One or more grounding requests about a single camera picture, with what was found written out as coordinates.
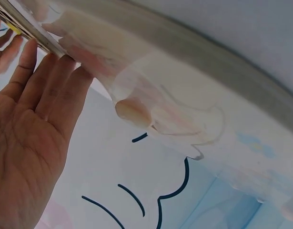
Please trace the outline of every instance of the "black line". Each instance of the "black line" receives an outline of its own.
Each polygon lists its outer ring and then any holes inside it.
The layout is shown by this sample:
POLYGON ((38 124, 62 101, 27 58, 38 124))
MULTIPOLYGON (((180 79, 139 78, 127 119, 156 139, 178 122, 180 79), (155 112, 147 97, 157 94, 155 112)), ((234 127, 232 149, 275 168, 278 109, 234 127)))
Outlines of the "black line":
POLYGON ((161 200, 163 199, 169 199, 172 198, 178 194, 180 194, 186 187, 186 185, 189 182, 189 176, 190 176, 190 167, 189 167, 189 162, 188 162, 188 158, 186 158, 184 160, 184 166, 185 166, 185 177, 184 177, 184 181, 183 184, 181 185, 181 187, 176 190, 175 192, 168 194, 166 196, 160 196, 157 200, 158 202, 158 207, 159 207, 159 218, 158 218, 158 224, 157 224, 157 228, 156 229, 160 229, 161 225, 162 225, 162 207, 161 207, 161 200))
POLYGON ((134 200, 137 202, 137 204, 139 205, 139 207, 141 208, 142 211, 142 215, 143 217, 145 216, 145 210, 144 207, 141 203, 141 201, 135 196, 135 194, 133 194, 128 188, 126 188, 125 186, 118 184, 118 187, 122 188, 124 191, 126 191, 129 195, 131 195, 132 198, 134 198, 134 200))
POLYGON ((97 202, 95 202, 92 199, 89 199, 88 197, 82 196, 82 198, 92 204, 95 204, 96 206, 100 207, 101 209, 103 209, 104 211, 106 211, 117 223, 118 225, 122 228, 125 229, 125 227, 123 227, 123 225, 121 224, 121 222, 107 209, 105 208, 102 204, 99 204, 97 202))
POLYGON ((147 133, 145 133, 145 134, 141 135, 140 137, 137 137, 137 138, 133 139, 131 142, 132 142, 132 143, 139 142, 139 141, 141 141, 142 139, 146 138, 147 136, 148 136, 147 133))

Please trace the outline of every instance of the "hand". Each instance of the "hand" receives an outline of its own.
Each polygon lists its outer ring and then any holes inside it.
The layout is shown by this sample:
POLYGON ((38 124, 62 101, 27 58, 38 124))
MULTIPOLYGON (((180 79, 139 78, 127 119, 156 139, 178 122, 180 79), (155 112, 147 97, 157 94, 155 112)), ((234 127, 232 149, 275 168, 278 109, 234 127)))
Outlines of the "hand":
MULTIPOLYGON (((0 48, 2 48, 10 40, 12 34, 13 31, 8 30, 2 37, 0 37, 0 48)), ((18 55, 21 44, 22 38, 20 36, 16 36, 7 48, 5 48, 3 51, 0 51, 0 74, 7 71, 10 64, 18 55)))
POLYGON ((47 55, 37 70, 29 41, 0 92, 0 228, 33 229, 61 175, 93 78, 69 56, 47 55))

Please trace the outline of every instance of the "cartoon drawing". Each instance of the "cartoon drawing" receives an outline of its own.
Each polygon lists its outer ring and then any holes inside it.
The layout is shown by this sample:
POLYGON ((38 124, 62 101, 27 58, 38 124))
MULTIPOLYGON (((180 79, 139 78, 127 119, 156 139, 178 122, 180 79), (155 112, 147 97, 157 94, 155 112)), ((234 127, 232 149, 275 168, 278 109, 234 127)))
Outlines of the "cartoon drawing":
MULTIPOLYGON (((169 199, 169 198, 173 198, 174 196, 180 194, 186 187, 188 181, 189 181, 189 173, 190 173, 190 169, 189 169, 189 163, 188 163, 188 159, 185 159, 184 161, 185 164, 185 178, 183 181, 183 184, 181 185, 181 187, 176 190, 175 192, 165 195, 165 196, 160 196, 157 199, 157 203, 158 203, 158 224, 156 229, 161 229, 161 225, 162 225, 162 218, 163 218, 163 213, 162 213, 162 207, 161 207, 161 201, 164 199, 169 199)), ((134 199, 135 201, 138 203, 138 205, 140 206, 141 210, 142 210, 142 215, 143 217, 145 216, 145 210, 144 207, 142 205, 142 203, 139 201, 139 199, 130 191, 128 190, 126 187, 124 187, 123 185, 118 184, 119 187, 121 187, 122 189, 124 189, 126 192, 128 192, 134 199)), ((103 205, 99 204, 98 202, 91 200, 85 196, 82 196, 82 198, 98 207, 100 207, 101 209, 103 209, 104 211, 106 211, 117 223, 118 225, 121 227, 121 229, 124 229, 124 226, 122 225, 122 223, 107 209, 105 208, 103 205)))
POLYGON ((238 141, 241 143, 247 145, 251 151, 257 153, 257 154, 262 154, 264 157, 272 159, 275 158, 276 155, 274 153, 274 150, 265 144, 262 144, 260 139, 251 136, 251 135, 245 135, 242 133, 236 133, 238 141))

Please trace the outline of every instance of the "white surface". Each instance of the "white surface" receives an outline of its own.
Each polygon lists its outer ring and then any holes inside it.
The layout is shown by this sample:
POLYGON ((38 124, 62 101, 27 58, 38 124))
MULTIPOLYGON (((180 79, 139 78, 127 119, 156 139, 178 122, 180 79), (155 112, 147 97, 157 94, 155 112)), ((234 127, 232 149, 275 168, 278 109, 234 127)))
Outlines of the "white surface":
POLYGON ((293 0, 132 0, 197 29, 293 91, 293 0))

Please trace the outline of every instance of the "printed illustration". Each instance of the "printed illustration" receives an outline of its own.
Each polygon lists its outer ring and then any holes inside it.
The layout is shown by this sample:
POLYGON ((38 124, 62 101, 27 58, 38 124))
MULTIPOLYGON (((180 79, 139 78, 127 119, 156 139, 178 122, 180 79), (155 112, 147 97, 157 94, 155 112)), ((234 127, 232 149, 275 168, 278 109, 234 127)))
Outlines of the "printed illustration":
POLYGON ((252 152, 255 152, 257 154, 262 154, 264 157, 273 159, 276 157, 274 150, 265 144, 262 144, 262 142, 251 135, 245 135, 242 133, 236 133, 238 141, 248 146, 252 152))

